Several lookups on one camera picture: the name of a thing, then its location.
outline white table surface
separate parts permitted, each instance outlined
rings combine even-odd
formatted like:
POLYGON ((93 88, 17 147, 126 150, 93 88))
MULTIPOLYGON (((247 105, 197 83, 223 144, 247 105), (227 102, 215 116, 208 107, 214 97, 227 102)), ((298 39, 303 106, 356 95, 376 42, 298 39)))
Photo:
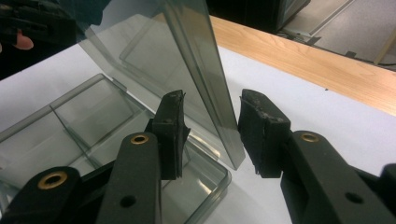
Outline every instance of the white table surface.
MULTIPOLYGON (((260 91, 289 117, 293 131, 324 135, 349 164, 379 175, 396 162, 395 117, 227 49, 219 52, 237 117, 242 89, 260 91)), ((75 45, 0 81, 0 132, 101 72, 75 45)), ((205 223, 290 223, 279 179, 255 175, 248 157, 231 173, 228 195, 205 223)))

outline wooden table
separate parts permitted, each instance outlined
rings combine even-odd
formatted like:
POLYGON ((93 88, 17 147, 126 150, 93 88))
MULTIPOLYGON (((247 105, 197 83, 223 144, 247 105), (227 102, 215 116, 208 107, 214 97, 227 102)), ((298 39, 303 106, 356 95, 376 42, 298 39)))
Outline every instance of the wooden table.
POLYGON ((230 21, 211 20, 219 46, 396 116, 395 72, 230 21))

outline plastic lid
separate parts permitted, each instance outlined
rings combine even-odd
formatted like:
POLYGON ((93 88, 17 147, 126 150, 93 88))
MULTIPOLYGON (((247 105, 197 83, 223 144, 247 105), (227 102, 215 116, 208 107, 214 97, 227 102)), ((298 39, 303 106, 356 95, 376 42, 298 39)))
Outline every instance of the plastic lid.
POLYGON ((80 45, 106 75, 153 111, 166 93, 186 92, 190 141, 237 169, 245 151, 205 1, 96 2, 87 13, 97 16, 94 11, 104 7, 102 21, 90 28, 79 23, 88 37, 80 45))

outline transparent container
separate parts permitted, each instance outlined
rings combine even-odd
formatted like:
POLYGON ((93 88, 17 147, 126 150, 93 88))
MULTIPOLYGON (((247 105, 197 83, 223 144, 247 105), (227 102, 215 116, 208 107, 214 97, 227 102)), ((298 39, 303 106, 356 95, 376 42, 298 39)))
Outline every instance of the transparent container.
POLYGON ((115 160, 123 137, 145 129, 161 97, 183 90, 191 133, 183 177, 163 182, 163 222, 203 221, 231 182, 217 160, 236 169, 245 158, 205 1, 105 0, 88 10, 59 2, 105 74, 0 133, 1 208, 43 170, 67 165, 85 175, 115 160))

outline gray floor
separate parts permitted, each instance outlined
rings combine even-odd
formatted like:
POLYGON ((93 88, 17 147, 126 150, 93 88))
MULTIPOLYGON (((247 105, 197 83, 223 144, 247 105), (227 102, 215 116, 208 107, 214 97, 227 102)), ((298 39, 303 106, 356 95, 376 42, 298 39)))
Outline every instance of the gray floor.
MULTIPOLYGON (((316 46, 372 62, 396 28, 396 0, 354 0, 321 30, 316 46)), ((396 63, 396 45, 381 63, 396 63)), ((396 70, 396 65, 386 68, 396 70)))

